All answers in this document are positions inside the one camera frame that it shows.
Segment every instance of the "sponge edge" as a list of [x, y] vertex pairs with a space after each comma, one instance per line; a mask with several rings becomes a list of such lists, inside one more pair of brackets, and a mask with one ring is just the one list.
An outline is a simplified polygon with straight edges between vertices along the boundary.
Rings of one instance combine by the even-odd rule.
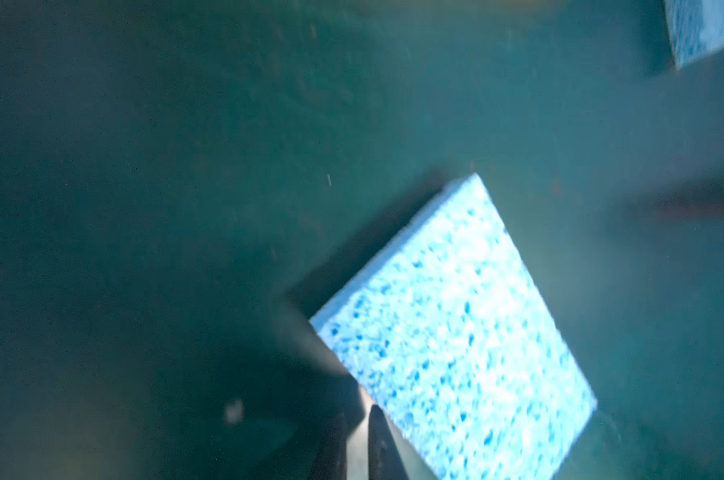
[[666, 0], [678, 68], [724, 48], [724, 0]]
[[311, 323], [439, 478], [549, 480], [596, 408], [477, 175]]

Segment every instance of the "teal surface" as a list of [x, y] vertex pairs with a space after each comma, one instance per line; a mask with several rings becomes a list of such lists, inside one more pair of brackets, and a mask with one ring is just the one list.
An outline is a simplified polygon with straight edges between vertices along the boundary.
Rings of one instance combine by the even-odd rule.
[[299, 478], [357, 387], [278, 299], [472, 170], [602, 408], [724, 470], [724, 218], [615, 214], [724, 172], [724, 52], [524, 4], [0, 2], [0, 478]]

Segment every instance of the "blue sponge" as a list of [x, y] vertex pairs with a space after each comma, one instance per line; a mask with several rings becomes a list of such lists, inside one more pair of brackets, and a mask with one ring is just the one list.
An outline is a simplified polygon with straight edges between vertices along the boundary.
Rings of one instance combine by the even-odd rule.
[[666, 0], [666, 17], [678, 67], [724, 48], [724, 0]]
[[549, 480], [596, 408], [477, 175], [311, 323], [439, 478]]

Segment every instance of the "blurred sponge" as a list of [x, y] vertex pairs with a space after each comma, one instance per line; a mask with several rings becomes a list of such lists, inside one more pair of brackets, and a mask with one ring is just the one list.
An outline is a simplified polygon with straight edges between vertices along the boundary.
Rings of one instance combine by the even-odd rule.
[[666, 0], [676, 66], [724, 48], [724, 0]]
[[439, 478], [549, 480], [596, 408], [477, 175], [311, 322]]

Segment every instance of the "sponge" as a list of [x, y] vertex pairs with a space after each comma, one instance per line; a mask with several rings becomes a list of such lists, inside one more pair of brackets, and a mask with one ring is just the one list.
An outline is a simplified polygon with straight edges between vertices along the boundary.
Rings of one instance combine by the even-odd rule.
[[724, 0], [666, 0], [666, 18], [678, 68], [724, 48]]
[[311, 323], [438, 478], [549, 480], [596, 408], [478, 175]]

